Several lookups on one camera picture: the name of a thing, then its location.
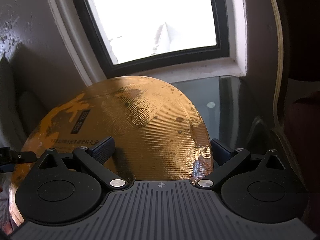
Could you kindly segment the window with dark frame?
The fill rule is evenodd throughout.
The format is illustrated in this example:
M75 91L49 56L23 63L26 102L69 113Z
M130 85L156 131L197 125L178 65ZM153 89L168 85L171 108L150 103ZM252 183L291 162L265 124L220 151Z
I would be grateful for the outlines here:
M244 0L47 0L86 85L125 75L167 82L247 72Z

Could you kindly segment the round golden box lid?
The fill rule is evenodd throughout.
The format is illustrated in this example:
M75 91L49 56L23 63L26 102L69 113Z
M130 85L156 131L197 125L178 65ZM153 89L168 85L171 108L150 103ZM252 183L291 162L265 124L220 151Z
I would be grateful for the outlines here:
M113 137L116 150L105 167L126 181L184 180L213 170L204 121L175 86L146 76L123 76L86 87L49 111L23 150L69 153Z

